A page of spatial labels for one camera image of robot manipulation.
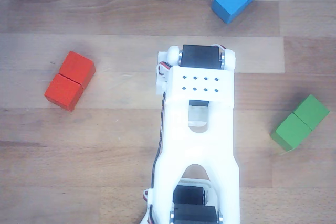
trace red wooden block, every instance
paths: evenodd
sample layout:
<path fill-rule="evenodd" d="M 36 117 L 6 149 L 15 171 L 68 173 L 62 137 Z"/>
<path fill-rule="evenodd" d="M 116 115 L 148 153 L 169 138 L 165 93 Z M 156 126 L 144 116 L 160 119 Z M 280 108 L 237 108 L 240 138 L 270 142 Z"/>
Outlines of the red wooden block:
<path fill-rule="evenodd" d="M 48 101 L 72 111 L 83 91 L 84 89 L 80 84 L 56 74 L 44 95 Z"/>
<path fill-rule="evenodd" d="M 59 69 L 59 74 L 87 87 L 96 71 L 95 64 L 76 52 L 71 51 Z"/>

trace wooden surface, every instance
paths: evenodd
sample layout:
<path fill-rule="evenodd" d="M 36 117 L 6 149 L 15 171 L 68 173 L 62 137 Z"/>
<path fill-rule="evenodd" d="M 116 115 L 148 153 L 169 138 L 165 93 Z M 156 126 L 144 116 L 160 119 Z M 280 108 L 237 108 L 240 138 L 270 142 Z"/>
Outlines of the wooden surface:
<path fill-rule="evenodd" d="M 0 0 L 0 223 L 139 223 L 170 45 L 236 51 L 242 224 L 336 223 L 336 0 Z M 97 72 L 68 113 L 44 92 L 68 51 Z M 308 94 L 331 113 L 284 154 L 269 132 Z M 185 177 L 206 177 L 191 166 Z"/>

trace cable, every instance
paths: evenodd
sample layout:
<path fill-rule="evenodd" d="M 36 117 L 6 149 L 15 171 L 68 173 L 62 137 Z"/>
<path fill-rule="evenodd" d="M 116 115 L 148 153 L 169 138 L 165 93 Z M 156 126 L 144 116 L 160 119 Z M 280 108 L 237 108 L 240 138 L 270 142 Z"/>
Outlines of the cable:
<path fill-rule="evenodd" d="M 154 188 L 154 174 L 155 174 L 155 165 L 156 165 L 156 161 L 158 161 L 159 158 L 159 154 L 160 154 L 160 150 L 161 150 L 161 144 L 162 144 L 162 129 L 163 129 L 163 113 L 164 113 L 164 102 L 166 100 L 166 92 L 163 93 L 163 97 L 162 97 L 162 105 L 161 105 L 161 123 L 160 123 L 160 138 L 159 138 L 159 146 L 157 149 L 157 153 L 156 153 L 156 157 L 154 159 L 154 163 L 153 163 L 153 169 L 152 169 L 152 188 Z M 151 205 L 150 209 L 149 209 L 149 221 L 150 224 L 155 224 L 154 220 L 153 220 L 153 216 L 152 216 L 152 208 L 153 205 Z"/>
<path fill-rule="evenodd" d="M 165 73 L 161 73 L 160 72 L 160 68 L 163 68 L 166 72 L 168 72 L 170 70 L 170 68 L 172 67 L 172 65 L 168 64 L 167 62 L 161 61 L 159 64 L 156 65 L 156 74 L 158 76 L 164 76 Z"/>
<path fill-rule="evenodd" d="M 212 46 L 212 47 L 219 47 L 219 48 L 221 48 L 222 50 L 226 49 L 224 46 L 222 46 L 222 45 L 220 45 L 220 44 L 217 44 L 217 43 L 212 44 L 211 46 Z"/>
<path fill-rule="evenodd" d="M 163 129 L 163 112 L 164 112 L 164 102 L 166 100 L 166 92 L 163 93 L 162 97 L 162 105 L 161 105 L 161 124 L 160 124 L 160 138 L 159 138 L 159 146 L 157 149 L 156 157 L 154 159 L 153 169 L 152 169 L 152 188 L 154 188 L 154 173 L 155 173 L 155 165 L 156 161 L 158 161 L 158 157 L 160 154 L 161 144 L 162 144 L 162 129 Z"/>
<path fill-rule="evenodd" d="M 146 189 L 145 191 L 143 191 L 142 193 L 142 198 L 147 202 L 147 197 L 148 197 L 148 189 Z"/>

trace green cube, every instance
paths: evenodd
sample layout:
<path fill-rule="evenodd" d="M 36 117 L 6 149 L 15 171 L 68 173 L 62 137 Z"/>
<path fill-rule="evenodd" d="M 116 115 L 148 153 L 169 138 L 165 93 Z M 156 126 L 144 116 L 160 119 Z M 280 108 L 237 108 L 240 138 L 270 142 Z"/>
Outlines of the green cube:
<path fill-rule="evenodd" d="M 293 113 L 311 130 L 328 115 L 329 110 L 313 95 L 309 95 Z"/>
<path fill-rule="evenodd" d="M 295 114 L 291 113 L 272 133 L 271 137 L 283 149 L 290 151 L 298 147 L 311 129 Z"/>

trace white plastic bracket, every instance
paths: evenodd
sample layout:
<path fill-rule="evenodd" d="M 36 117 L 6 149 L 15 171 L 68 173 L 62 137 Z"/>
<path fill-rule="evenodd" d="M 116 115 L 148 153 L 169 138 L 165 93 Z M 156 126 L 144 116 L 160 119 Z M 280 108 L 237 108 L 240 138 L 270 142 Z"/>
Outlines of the white plastic bracket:
<path fill-rule="evenodd" d="M 159 52 L 158 62 L 166 57 L 167 52 Z M 156 79 L 157 93 L 166 92 L 166 102 L 162 153 L 155 166 L 154 188 L 149 192 L 155 224 L 170 224 L 173 191 L 192 164 L 206 170 L 224 223 L 240 223 L 239 168 L 233 155 L 235 62 L 235 53 L 225 49 L 223 70 L 175 65 L 165 78 Z M 203 133 L 189 128 L 189 100 L 209 101 Z M 148 213 L 141 224 L 147 222 L 146 217 Z"/>

